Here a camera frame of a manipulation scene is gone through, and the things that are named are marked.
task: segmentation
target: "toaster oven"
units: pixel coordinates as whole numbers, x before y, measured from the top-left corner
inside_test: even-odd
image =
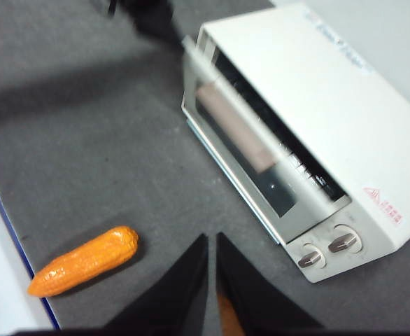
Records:
[[[312,282],[410,239],[410,103],[303,4],[184,40],[188,124]]]

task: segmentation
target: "corn cob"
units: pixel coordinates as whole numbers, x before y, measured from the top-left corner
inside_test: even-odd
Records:
[[[32,279],[28,293],[39,297],[60,294],[129,260],[138,235],[127,226],[115,227],[55,258]]]

